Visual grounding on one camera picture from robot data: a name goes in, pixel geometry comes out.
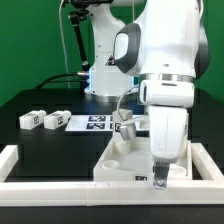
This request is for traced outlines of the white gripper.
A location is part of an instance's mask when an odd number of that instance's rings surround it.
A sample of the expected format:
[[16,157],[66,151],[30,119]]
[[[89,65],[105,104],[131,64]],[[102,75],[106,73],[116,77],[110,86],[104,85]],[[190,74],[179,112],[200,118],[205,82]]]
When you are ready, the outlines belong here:
[[149,113],[150,151],[155,161],[153,186],[164,190],[169,163],[178,160],[183,147],[187,109],[194,103],[194,84],[143,80],[139,86],[139,98]]

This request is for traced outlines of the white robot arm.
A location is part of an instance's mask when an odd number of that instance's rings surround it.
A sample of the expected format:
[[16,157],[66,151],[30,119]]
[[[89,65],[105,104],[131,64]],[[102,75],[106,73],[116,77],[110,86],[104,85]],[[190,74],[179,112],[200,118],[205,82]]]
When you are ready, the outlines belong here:
[[153,185],[164,189],[170,165],[183,150],[194,79],[209,64],[203,0],[146,0],[129,24],[116,20],[109,4],[92,3],[89,10],[95,62],[85,93],[109,101],[138,90],[145,109],[138,120],[149,130]]

